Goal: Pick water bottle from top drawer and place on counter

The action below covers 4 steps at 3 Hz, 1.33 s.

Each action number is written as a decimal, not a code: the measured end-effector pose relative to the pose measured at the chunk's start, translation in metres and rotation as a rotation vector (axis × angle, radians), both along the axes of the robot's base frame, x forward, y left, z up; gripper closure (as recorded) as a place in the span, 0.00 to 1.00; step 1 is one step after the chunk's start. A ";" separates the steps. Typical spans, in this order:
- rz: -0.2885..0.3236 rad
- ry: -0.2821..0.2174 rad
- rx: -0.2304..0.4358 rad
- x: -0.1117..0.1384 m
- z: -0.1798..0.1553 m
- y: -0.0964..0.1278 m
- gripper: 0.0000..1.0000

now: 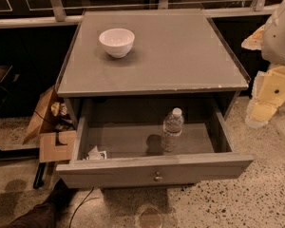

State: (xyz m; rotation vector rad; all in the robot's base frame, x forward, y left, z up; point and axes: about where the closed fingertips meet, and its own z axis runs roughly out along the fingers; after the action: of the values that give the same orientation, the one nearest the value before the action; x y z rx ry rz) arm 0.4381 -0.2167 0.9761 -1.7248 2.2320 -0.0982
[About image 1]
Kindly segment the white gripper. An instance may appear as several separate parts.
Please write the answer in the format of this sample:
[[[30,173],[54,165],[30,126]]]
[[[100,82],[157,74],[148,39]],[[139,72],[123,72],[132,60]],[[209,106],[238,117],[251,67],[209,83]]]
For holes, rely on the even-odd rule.
[[[261,50],[265,60],[278,64],[266,72],[259,71],[254,79],[245,123],[252,128],[260,128],[285,103],[285,5],[275,10],[265,26],[255,30],[241,46],[249,50]]]

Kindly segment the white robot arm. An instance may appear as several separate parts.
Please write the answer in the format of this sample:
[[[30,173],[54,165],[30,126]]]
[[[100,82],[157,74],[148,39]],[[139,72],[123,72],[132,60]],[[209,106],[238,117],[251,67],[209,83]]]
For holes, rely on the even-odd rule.
[[[246,110],[246,124],[260,128],[285,103],[285,0],[241,46],[260,50],[262,58],[270,63],[266,72],[257,73]]]

